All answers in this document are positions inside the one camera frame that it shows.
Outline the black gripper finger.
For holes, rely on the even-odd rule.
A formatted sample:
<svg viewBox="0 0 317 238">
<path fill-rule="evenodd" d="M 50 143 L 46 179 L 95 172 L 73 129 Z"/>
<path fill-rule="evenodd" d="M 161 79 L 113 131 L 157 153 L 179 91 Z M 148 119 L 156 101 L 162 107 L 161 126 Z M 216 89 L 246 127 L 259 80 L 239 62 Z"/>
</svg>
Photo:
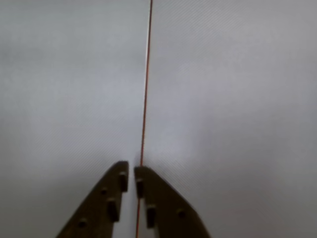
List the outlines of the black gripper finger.
<svg viewBox="0 0 317 238">
<path fill-rule="evenodd" d="M 157 238 L 209 238 L 198 213 L 153 169 L 134 168 L 137 196 L 144 201 L 146 225 Z"/>
<path fill-rule="evenodd" d="M 58 238 L 111 238 L 120 219 L 122 194 L 128 190 L 129 164 L 114 163 L 96 183 Z"/>
</svg>

